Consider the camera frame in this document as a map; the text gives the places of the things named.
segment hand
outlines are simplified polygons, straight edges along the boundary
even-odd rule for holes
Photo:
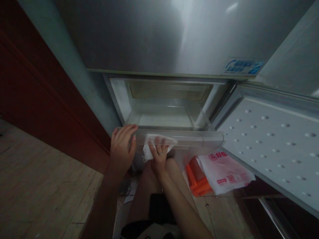
[[[152,144],[149,144],[150,151],[153,155],[153,160],[151,160],[151,168],[157,179],[160,179],[165,173],[165,163],[168,150],[168,145],[165,145],[165,140],[163,139],[161,145],[158,145],[160,144],[160,141],[160,138],[156,137],[156,149]]]
[[[112,133],[111,139],[111,161],[108,167],[108,173],[113,174],[119,180],[122,180],[130,168],[135,150],[136,136],[134,135],[129,149],[129,141],[132,134],[138,129],[137,125],[126,125],[120,130],[116,128]]]

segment wooden door frame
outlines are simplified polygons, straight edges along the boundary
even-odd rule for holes
[[[1,0],[0,13],[1,117],[105,173],[110,136],[19,3]]]

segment black shorts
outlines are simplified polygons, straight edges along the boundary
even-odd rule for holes
[[[123,227],[121,236],[127,239],[138,238],[153,223],[160,225],[173,224],[176,220],[165,194],[152,194],[150,198],[149,220],[131,222]]]

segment refrigerator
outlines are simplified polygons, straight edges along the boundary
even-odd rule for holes
[[[220,148],[319,218],[319,101],[254,81],[314,1],[55,3],[140,157],[147,134],[177,141],[181,170]]]

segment leg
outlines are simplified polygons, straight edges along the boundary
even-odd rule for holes
[[[161,193],[160,182],[156,179],[150,162],[147,162],[137,186],[126,224],[149,219],[151,194]]]
[[[172,180],[174,181],[174,183],[176,184],[176,186],[183,193],[187,201],[190,203],[190,205],[194,208],[195,212],[198,214],[198,210],[194,202],[193,195],[190,192],[190,189],[187,186],[187,183],[185,182],[185,179],[176,161],[173,158],[169,158],[168,160],[166,160],[165,168],[166,168],[166,171],[169,173],[170,177],[172,178]]]

